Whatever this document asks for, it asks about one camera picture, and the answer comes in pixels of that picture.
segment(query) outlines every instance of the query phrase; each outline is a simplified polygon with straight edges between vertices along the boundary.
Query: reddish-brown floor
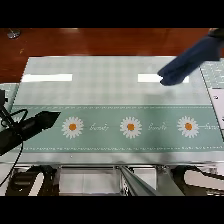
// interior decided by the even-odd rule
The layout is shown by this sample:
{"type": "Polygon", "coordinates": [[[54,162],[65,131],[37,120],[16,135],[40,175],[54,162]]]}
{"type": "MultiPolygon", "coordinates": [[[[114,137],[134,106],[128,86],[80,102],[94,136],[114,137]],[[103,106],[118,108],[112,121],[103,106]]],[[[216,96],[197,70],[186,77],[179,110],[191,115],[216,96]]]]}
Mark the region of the reddish-brown floor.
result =
{"type": "Polygon", "coordinates": [[[62,55],[173,55],[208,28],[21,28],[18,39],[0,29],[0,83],[19,82],[28,57],[62,55]]]}

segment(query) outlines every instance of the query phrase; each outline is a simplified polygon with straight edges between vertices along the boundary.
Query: brown wooden surface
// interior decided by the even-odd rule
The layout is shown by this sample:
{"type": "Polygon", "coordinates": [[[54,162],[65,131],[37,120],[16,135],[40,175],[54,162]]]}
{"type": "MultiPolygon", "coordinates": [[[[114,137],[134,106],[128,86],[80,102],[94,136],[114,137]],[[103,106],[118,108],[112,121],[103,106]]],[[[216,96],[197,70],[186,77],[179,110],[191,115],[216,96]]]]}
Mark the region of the brown wooden surface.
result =
{"type": "Polygon", "coordinates": [[[208,28],[0,28],[0,83],[19,82],[28,57],[64,55],[176,56],[208,28]]]}

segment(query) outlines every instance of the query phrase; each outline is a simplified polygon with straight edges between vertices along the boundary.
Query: dark blue cloth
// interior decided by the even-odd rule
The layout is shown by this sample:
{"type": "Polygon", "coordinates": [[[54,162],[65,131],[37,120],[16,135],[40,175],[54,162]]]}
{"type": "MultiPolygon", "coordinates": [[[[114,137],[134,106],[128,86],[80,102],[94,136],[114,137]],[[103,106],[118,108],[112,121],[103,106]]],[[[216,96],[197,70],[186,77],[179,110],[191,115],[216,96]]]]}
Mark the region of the dark blue cloth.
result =
{"type": "Polygon", "coordinates": [[[182,83],[186,76],[191,74],[205,61],[219,61],[224,39],[205,36],[193,47],[187,49],[173,61],[159,70],[158,75],[163,77],[160,83],[172,86],[182,83]]]}

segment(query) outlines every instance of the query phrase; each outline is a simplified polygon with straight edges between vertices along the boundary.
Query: yellow flower center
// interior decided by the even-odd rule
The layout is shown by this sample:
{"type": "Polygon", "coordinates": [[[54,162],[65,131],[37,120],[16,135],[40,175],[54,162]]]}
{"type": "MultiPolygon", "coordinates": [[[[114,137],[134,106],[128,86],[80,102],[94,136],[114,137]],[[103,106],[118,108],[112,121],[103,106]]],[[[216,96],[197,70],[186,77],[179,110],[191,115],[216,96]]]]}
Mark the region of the yellow flower center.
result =
{"type": "Polygon", "coordinates": [[[133,131],[135,129],[135,126],[133,124],[128,124],[128,130],[133,131]]]}
{"type": "Polygon", "coordinates": [[[192,129],[192,124],[190,124],[190,123],[186,123],[186,124],[185,124],[185,128],[186,128],[188,131],[190,131],[190,130],[192,129]]]}
{"type": "Polygon", "coordinates": [[[74,131],[74,130],[76,129],[76,124],[70,124],[70,125],[69,125],[69,129],[70,129],[71,131],[74,131]]]}

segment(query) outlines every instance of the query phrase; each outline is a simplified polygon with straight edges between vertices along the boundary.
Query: checkered pattern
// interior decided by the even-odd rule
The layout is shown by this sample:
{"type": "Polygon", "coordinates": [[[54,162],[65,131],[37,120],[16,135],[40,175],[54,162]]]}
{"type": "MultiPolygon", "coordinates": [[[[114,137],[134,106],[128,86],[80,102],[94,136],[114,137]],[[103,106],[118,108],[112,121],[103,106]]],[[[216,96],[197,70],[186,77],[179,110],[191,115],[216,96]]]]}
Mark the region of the checkered pattern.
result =
{"type": "Polygon", "coordinates": [[[224,89],[224,59],[220,62],[205,62],[201,67],[201,72],[208,88],[224,89]]]}
{"type": "Polygon", "coordinates": [[[138,83],[138,74],[155,74],[173,58],[32,57],[24,75],[73,74],[73,80],[21,83],[14,105],[210,105],[199,69],[175,87],[138,83]]]}
{"type": "Polygon", "coordinates": [[[5,103],[5,108],[8,112],[11,111],[19,84],[18,83],[4,83],[0,84],[0,89],[5,90],[5,97],[8,98],[8,102],[5,103]]]}

